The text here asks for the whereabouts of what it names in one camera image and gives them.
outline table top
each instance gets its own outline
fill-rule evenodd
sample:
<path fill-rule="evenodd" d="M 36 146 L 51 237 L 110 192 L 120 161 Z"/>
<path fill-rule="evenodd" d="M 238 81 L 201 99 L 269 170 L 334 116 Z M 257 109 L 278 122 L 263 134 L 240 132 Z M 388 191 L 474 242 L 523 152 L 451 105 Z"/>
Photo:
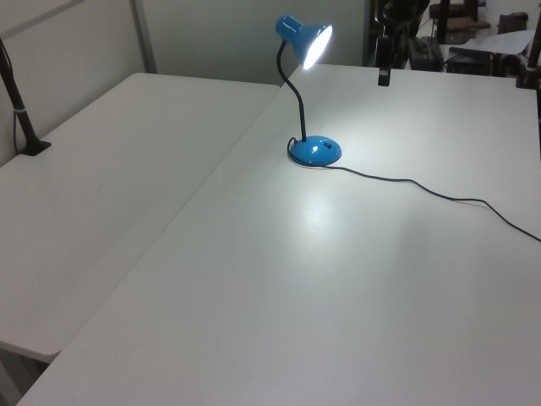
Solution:
<path fill-rule="evenodd" d="M 135 74 L 0 169 L 0 348 L 50 361 L 278 92 Z"/>
<path fill-rule="evenodd" d="M 377 81 L 292 76 L 337 164 L 541 234 L 535 92 Z M 20 404 L 538 406 L 541 244 L 478 205 L 299 167 L 298 127 L 282 87 Z"/>

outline black cord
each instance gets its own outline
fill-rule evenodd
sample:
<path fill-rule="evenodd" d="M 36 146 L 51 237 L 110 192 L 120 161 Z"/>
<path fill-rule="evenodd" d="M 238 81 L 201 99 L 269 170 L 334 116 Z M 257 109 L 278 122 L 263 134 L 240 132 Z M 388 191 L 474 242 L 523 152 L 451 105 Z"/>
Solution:
<path fill-rule="evenodd" d="M 430 20 L 431 20 L 431 19 L 427 19 L 425 22 L 423 22 L 423 23 L 419 26 L 419 28 L 417 28 L 417 31 L 419 31 L 421 28 L 423 28 L 423 27 L 426 25 L 426 23 L 428 23 Z"/>
<path fill-rule="evenodd" d="M 15 147 L 15 154 L 19 154 L 19 149 L 17 148 L 17 113 L 14 112 L 14 147 Z"/>
<path fill-rule="evenodd" d="M 293 159 L 292 157 L 292 153 L 290 151 L 290 148 L 291 148 L 291 144 L 295 144 L 297 143 L 297 140 L 292 137 L 289 142 L 287 142 L 287 155 L 289 156 L 289 158 L 295 162 L 295 160 Z M 381 176 L 374 176 L 374 175 L 367 175 L 366 173 L 361 173 L 361 172 L 358 172 L 358 171 L 354 171 L 353 169 L 349 169 L 348 167 L 329 167 L 329 166 L 319 166 L 319 165 L 310 165 L 311 167 L 322 167 L 324 169 L 335 169 L 335 170 L 340 170 L 340 171 L 345 171 L 345 172 L 349 172 L 349 173 L 352 173 L 354 175 L 358 175 L 358 176 L 362 176 L 363 178 L 368 178 L 368 179 L 375 179 L 375 180 L 381 180 L 383 182 L 397 182 L 397 183 L 409 183 L 409 184 L 415 184 L 416 186 L 418 186 L 419 188 L 421 188 L 422 190 L 424 190 L 425 192 L 428 192 L 430 193 L 431 195 L 434 195 L 434 196 L 437 196 L 437 197 L 440 197 L 441 199 L 445 199 L 445 200 L 450 200 L 450 201 L 457 201 L 457 202 L 467 202 L 467 201 L 471 201 L 471 202 L 476 202 L 476 203 L 482 203 L 484 205 L 486 205 L 491 211 L 493 211 L 496 216 L 498 216 L 499 218 L 501 218 L 505 223 L 507 223 L 507 225 L 513 227 L 515 230 L 517 231 L 520 231 L 521 233 L 523 234 L 526 234 L 528 237 L 532 238 L 532 239 L 535 239 L 536 241 L 538 241 L 539 243 L 541 243 L 541 239 L 539 237 L 536 237 L 535 235 L 533 234 L 530 234 L 528 231 L 525 231 L 521 228 L 519 228 L 518 226 L 516 226 L 515 224 L 513 224 L 512 222 L 510 222 L 509 220 L 507 220 L 505 217 L 503 217 L 501 214 L 499 214 L 499 212 L 493 207 L 491 206 L 488 201 L 486 200 L 483 200 L 483 199 L 473 199 L 473 198 L 456 198 L 456 197 L 450 197 L 450 196 L 446 196 L 446 195 L 442 195 L 440 193 L 437 193 L 437 192 L 434 192 L 433 190 L 430 190 L 426 187 L 424 187 L 423 185 L 421 185 L 419 182 L 416 182 L 415 180 L 412 180 L 412 179 L 408 179 L 408 178 L 404 178 L 404 179 L 400 179 L 400 178 L 382 178 Z"/>
<path fill-rule="evenodd" d="M 443 66 L 447 66 L 447 63 L 452 62 L 452 61 L 456 61 L 457 59 L 464 58 L 464 57 L 466 57 L 466 55 L 455 55 L 453 57 L 450 57 L 445 62 L 443 62 Z"/>

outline blue desk lamp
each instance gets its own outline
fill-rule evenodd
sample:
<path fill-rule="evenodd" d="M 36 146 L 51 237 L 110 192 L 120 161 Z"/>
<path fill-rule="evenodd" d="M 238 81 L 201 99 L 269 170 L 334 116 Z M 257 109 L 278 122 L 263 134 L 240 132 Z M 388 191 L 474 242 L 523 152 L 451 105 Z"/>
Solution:
<path fill-rule="evenodd" d="M 307 167 L 323 167 L 336 162 L 342 155 L 342 149 L 333 140 L 321 135 L 306 136 L 306 124 L 304 122 L 304 104 L 298 90 L 281 69 L 281 54 L 287 43 L 293 46 L 298 61 L 303 68 L 310 69 L 320 58 L 329 42 L 332 34 L 332 26 L 328 25 L 302 25 L 293 17 L 285 15 L 276 22 L 276 33 L 282 38 L 276 65 L 278 72 L 284 81 L 298 98 L 298 110 L 301 116 L 301 133 L 303 138 L 295 140 L 289 150 L 289 156 L 298 164 Z"/>

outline blue lamp shade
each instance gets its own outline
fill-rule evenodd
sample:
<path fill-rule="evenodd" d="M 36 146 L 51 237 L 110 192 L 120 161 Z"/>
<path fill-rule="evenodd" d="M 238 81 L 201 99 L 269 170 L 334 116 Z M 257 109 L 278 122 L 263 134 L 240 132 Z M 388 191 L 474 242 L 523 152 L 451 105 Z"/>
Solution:
<path fill-rule="evenodd" d="M 289 42 L 305 69 L 310 69 L 320 58 L 332 34 L 332 25 L 302 25 L 290 15 L 276 22 L 276 33 Z"/>

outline lamp base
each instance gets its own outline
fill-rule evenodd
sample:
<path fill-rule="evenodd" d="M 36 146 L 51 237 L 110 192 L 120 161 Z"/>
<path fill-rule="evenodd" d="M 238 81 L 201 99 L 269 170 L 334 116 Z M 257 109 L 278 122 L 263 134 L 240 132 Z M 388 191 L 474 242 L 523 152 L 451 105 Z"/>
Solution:
<path fill-rule="evenodd" d="M 289 156 L 305 167 L 324 167 L 338 161 L 342 149 L 330 138 L 310 135 L 304 142 L 295 142 L 289 150 Z"/>

